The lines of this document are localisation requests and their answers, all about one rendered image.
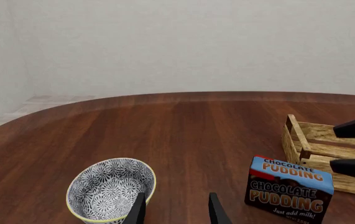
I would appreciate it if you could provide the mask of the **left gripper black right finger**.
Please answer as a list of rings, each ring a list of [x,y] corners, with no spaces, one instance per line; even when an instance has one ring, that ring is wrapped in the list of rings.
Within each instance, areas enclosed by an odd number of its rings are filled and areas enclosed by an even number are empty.
[[[232,224],[214,192],[209,194],[208,210],[211,224]]]

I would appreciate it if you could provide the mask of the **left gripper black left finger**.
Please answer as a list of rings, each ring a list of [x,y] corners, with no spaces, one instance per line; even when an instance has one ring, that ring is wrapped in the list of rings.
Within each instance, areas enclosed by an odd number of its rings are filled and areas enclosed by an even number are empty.
[[[144,224],[146,211],[145,194],[139,193],[130,212],[126,217],[126,224]]]

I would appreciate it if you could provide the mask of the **wooden slat tray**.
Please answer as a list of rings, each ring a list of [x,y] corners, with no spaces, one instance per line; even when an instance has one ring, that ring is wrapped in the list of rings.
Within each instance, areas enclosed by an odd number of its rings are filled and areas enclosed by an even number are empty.
[[[330,167],[332,160],[355,159],[355,138],[337,138],[333,126],[299,122],[290,114],[282,128],[282,148],[287,162],[330,173],[335,190],[355,194],[355,177]]]

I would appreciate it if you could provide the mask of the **chocolate pudding box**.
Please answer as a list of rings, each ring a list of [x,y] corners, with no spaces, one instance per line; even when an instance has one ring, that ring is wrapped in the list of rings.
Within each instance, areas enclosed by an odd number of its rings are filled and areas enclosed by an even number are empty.
[[[330,173],[254,156],[244,201],[297,223],[321,224],[333,194]]]

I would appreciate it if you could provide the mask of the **black white patterned bowl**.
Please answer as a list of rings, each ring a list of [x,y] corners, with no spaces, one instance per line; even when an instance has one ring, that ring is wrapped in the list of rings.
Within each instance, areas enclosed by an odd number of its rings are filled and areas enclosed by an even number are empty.
[[[156,188],[156,176],[145,162],[113,158],[77,175],[66,193],[69,211],[85,224],[122,224],[138,194],[147,205]]]

